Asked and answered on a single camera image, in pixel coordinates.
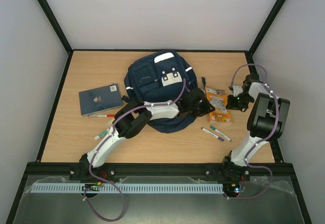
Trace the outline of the orange illustrated paperback book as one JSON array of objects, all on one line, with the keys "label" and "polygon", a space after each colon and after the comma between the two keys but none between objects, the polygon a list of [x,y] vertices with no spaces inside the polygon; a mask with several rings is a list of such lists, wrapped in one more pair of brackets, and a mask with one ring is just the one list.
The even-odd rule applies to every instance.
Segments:
[{"label": "orange illustrated paperback book", "polygon": [[213,89],[205,86],[205,95],[214,110],[209,113],[211,123],[231,124],[233,122],[230,110],[226,108],[228,96],[224,89]]}]

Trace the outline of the navy blue student backpack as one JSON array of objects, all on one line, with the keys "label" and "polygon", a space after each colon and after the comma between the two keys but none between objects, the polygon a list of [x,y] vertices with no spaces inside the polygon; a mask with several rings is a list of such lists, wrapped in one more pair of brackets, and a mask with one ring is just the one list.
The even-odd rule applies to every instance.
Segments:
[{"label": "navy blue student backpack", "polygon": [[160,51],[143,57],[128,68],[124,79],[128,104],[134,98],[145,102],[174,100],[181,90],[198,88],[192,67],[176,51]]}]

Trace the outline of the dark blue hardcover book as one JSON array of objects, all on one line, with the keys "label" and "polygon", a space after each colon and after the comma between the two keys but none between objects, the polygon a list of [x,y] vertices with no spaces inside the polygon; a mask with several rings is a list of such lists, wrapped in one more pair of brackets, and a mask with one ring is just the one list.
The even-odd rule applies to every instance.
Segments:
[{"label": "dark blue hardcover book", "polygon": [[79,103],[82,116],[115,109],[123,105],[117,83],[79,92]]}]

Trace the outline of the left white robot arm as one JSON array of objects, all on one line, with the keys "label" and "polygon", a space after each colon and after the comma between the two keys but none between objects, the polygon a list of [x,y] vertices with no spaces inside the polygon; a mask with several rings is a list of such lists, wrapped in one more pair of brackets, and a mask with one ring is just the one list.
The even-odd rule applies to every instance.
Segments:
[{"label": "left white robot arm", "polygon": [[175,133],[213,110],[199,88],[181,90],[176,99],[165,102],[145,102],[134,98],[115,114],[112,126],[99,144],[81,156],[77,167],[71,170],[71,176],[78,180],[89,180],[95,176],[106,178],[107,174],[101,166],[108,156],[121,142],[135,137],[146,125],[160,133]]}]

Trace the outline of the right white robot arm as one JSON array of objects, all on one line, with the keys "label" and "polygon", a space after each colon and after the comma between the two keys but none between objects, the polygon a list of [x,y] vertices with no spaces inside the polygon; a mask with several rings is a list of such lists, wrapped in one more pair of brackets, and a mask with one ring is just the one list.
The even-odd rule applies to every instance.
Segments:
[{"label": "right white robot arm", "polygon": [[275,95],[257,74],[247,75],[239,88],[231,86],[227,96],[228,110],[245,112],[253,103],[247,121],[248,135],[240,146],[224,157],[220,173],[225,180],[238,180],[244,176],[251,158],[266,143],[282,136],[290,108],[290,101]]}]

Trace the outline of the green marker pen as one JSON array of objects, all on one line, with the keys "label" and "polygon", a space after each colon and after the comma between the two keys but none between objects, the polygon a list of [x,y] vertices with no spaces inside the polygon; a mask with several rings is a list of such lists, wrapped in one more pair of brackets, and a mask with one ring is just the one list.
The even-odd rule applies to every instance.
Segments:
[{"label": "green marker pen", "polygon": [[224,137],[227,141],[231,142],[231,138],[229,138],[228,136],[226,136],[224,133],[222,133],[220,130],[218,130],[216,127],[214,126],[210,126],[211,129],[213,129],[215,132],[217,132],[218,134],[220,134],[222,137]]}]

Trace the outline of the purple marker pen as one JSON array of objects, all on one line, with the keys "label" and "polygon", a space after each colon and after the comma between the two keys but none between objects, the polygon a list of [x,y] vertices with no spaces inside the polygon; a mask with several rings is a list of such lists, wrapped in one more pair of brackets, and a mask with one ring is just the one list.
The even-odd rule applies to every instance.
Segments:
[{"label": "purple marker pen", "polygon": [[204,128],[204,127],[202,127],[201,130],[204,131],[204,132],[206,132],[206,133],[208,133],[209,135],[213,136],[214,138],[218,139],[218,140],[221,141],[221,142],[224,141],[224,139],[223,139],[222,137],[216,135],[215,133],[209,131],[208,129],[206,129],[206,128]]}]

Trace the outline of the red pen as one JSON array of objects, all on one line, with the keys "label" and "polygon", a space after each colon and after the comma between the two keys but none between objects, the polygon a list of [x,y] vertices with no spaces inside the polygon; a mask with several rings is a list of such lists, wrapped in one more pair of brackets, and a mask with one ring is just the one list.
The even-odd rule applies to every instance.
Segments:
[{"label": "red pen", "polygon": [[97,118],[97,117],[114,117],[114,114],[106,114],[106,115],[87,115],[89,118]]}]

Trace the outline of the green white glue stick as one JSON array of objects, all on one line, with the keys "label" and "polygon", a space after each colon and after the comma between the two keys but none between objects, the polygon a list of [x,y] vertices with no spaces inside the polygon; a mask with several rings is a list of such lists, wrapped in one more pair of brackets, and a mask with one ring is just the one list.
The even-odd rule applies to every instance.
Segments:
[{"label": "green white glue stick", "polygon": [[105,129],[104,131],[102,131],[101,133],[99,133],[98,135],[96,135],[94,137],[95,140],[99,140],[101,139],[102,137],[104,137],[107,133],[109,132],[109,129]]}]

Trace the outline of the black aluminium frame rail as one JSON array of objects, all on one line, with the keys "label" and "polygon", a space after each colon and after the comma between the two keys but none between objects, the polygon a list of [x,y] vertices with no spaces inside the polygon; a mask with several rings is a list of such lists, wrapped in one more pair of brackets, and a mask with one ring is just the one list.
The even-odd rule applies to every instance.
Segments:
[{"label": "black aluminium frame rail", "polygon": [[[25,168],[25,175],[69,175],[76,163],[37,163],[30,162]],[[132,163],[105,163],[102,169],[114,176],[206,176],[221,168],[221,163],[207,164],[132,164]]]}]

